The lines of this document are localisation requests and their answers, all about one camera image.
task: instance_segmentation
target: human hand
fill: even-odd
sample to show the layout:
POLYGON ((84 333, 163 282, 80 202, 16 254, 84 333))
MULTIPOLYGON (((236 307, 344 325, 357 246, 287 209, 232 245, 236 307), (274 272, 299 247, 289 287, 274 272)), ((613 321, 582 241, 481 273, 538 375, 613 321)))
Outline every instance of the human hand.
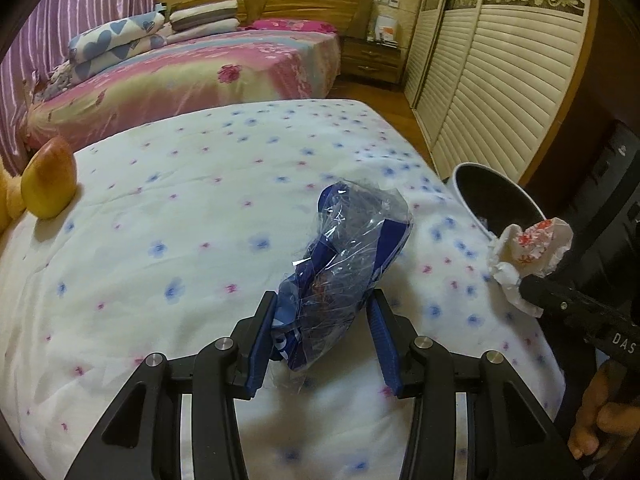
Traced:
POLYGON ((609 362, 604 363, 582 395, 582 406, 575 415, 575 425, 568 446, 576 460, 596 452, 601 442, 596 429, 631 438, 640 429, 640 407, 608 402, 609 362))

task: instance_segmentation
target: wardrobe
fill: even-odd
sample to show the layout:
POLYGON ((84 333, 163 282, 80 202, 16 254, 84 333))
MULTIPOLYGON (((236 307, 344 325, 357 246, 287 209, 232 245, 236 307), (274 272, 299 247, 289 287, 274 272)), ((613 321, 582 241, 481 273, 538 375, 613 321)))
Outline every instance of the wardrobe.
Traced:
POLYGON ((592 0, 422 0, 404 92, 441 178, 480 162, 526 183, 584 70, 596 9, 592 0))

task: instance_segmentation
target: crumpled paper wrapper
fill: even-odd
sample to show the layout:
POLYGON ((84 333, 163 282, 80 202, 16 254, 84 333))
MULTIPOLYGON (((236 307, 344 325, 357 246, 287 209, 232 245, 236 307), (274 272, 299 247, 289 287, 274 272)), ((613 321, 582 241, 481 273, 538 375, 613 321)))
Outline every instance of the crumpled paper wrapper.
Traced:
POLYGON ((500 283, 509 303, 530 316, 542 316, 540 307, 522 299, 518 290, 520 280, 530 274, 543 277, 556 270, 573 238, 574 232, 567 222, 552 218, 524 232, 512 224, 489 243, 489 273, 500 283))

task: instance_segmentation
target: trash can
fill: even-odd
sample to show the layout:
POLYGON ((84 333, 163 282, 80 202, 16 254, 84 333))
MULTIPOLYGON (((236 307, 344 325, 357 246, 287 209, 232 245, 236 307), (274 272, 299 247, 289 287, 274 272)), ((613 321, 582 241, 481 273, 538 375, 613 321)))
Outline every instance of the trash can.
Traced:
POLYGON ((494 235, 500 236, 511 224, 526 229, 545 219, 538 205, 518 184, 482 164, 457 165, 447 180, 447 188, 489 240, 494 235))

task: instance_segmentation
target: bedspread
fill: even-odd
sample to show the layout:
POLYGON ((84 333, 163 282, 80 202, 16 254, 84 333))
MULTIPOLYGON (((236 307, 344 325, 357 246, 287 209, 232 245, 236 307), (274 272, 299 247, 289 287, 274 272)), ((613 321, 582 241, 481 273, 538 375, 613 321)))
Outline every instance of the bedspread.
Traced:
POLYGON ((34 105, 29 147, 62 135, 74 150, 140 124, 228 104, 323 98, 340 68, 337 37, 246 30, 128 59, 34 105))
MULTIPOLYGON (((395 187, 412 208, 412 234, 382 280, 396 312, 450 351, 501 350, 557 411, 560 370, 537 321, 489 277, 484 235, 364 104, 202 110, 76 157, 72 205, 52 221, 25 215, 0 256, 0 408, 47 479, 64 477, 147 354, 194 354, 254 313, 314 236, 319 193, 338 177, 395 187)), ((398 478, 412 402, 385 387, 363 312, 300 390, 282 384, 278 366, 254 400, 236 401, 250 478, 398 478)), ((458 447, 463 462, 463 432, 458 447)))

